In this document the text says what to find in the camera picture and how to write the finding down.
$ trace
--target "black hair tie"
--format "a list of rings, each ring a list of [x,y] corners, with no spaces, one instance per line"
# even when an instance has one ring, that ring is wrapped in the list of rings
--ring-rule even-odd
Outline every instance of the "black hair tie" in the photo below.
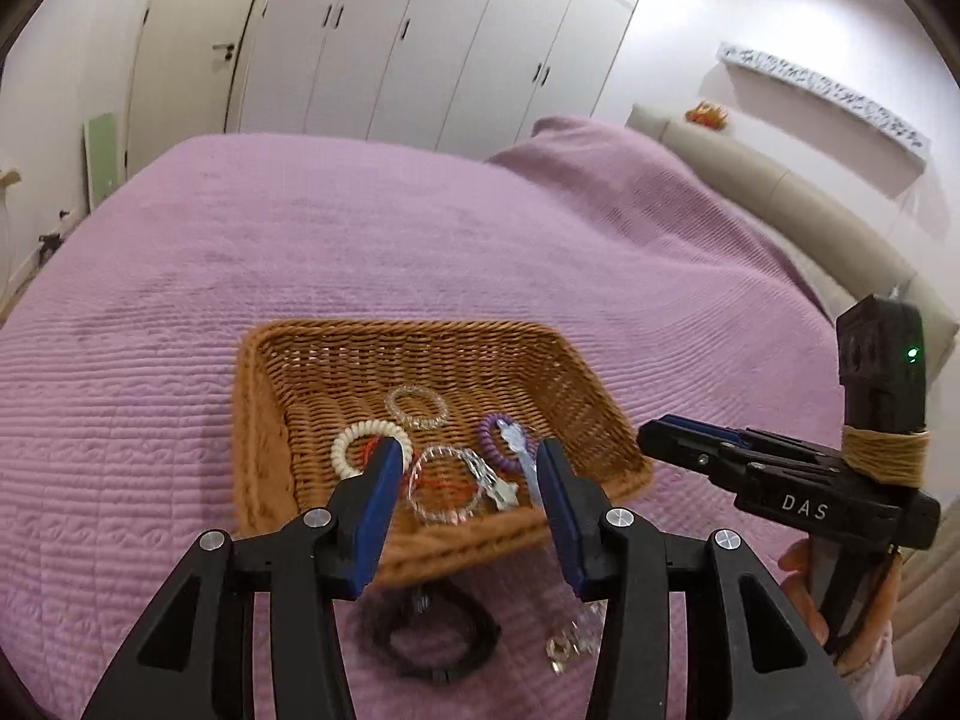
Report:
[[[459,661],[450,665],[415,664],[394,646],[397,631],[409,628],[413,621],[435,608],[434,599],[442,599],[463,614],[467,622],[469,646]],[[373,643],[397,666],[397,675],[423,680],[434,685],[450,685],[467,678],[493,656],[500,640],[500,626],[491,613],[467,591],[448,579],[428,581],[414,592],[398,596],[371,615]]]

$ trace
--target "headboard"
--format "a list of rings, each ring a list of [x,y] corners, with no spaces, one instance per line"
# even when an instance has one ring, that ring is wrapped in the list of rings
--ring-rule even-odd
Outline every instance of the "headboard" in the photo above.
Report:
[[[855,300],[891,295],[923,317],[926,374],[946,364],[960,323],[928,281],[867,223],[787,167],[699,124],[635,105],[627,121],[663,143],[700,180],[781,233]]]

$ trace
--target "finger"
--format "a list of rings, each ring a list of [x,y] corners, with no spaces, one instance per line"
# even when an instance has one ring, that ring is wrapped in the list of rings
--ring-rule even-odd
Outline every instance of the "finger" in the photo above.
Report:
[[[861,668],[874,656],[877,642],[886,631],[887,623],[896,610],[896,599],[899,597],[899,583],[901,582],[901,565],[904,559],[897,555],[893,565],[887,573],[886,579],[877,591],[877,597],[864,617],[863,630],[856,637],[856,641],[847,648],[846,652],[837,661],[837,671],[840,675],[847,675]]]
[[[813,634],[815,640],[817,640],[821,646],[827,643],[830,634],[829,627],[827,627],[827,620],[824,620],[824,615],[817,611],[817,607],[813,603],[813,598],[810,597],[810,593],[806,590],[803,577],[800,576],[800,574],[791,574],[781,582],[781,590],[783,590],[784,595],[790,599],[790,603],[793,604],[793,608],[797,610],[800,619],[803,620],[803,624],[810,628],[810,632]]]
[[[804,538],[790,547],[784,556],[776,561],[782,571],[799,571],[806,573],[810,566],[810,539]]]

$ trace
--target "white wall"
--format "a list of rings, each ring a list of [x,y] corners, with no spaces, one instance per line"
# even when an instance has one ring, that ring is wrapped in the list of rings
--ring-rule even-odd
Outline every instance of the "white wall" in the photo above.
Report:
[[[59,211],[71,212],[71,224],[85,213],[83,123],[112,112],[119,142],[126,142],[128,86],[147,1],[45,0],[8,56],[0,83],[0,167],[17,167],[23,176],[7,192],[8,293],[29,273],[38,236],[61,229]],[[0,275],[6,240],[0,228]]]
[[[721,41],[833,76],[932,138],[925,170],[809,95],[715,59]],[[960,89],[901,0],[640,0],[595,116],[634,103],[731,111],[728,133],[836,196],[887,237],[960,314]],[[960,354],[934,388],[928,483],[960,493]]]

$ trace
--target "quilted blanket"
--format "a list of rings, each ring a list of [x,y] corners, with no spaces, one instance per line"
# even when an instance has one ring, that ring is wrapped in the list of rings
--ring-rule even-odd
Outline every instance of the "quilted blanket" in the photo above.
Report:
[[[61,720],[198,533],[232,526],[234,354],[281,317],[534,320],[637,425],[675,412],[832,443],[842,421],[832,329],[791,266],[640,134],[549,119],[488,165],[301,137],[185,143],[80,225],[0,330],[0,646]],[[634,506],[685,535],[736,528],[768,565],[793,538],[665,466]],[[544,656],[576,608],[552,548],[458,581],[503,637],[449,688],[398,682],[338,608],[357,716],[583,717],[592,663],[558,678]],[[260,716],[269,704],[261,680]]]

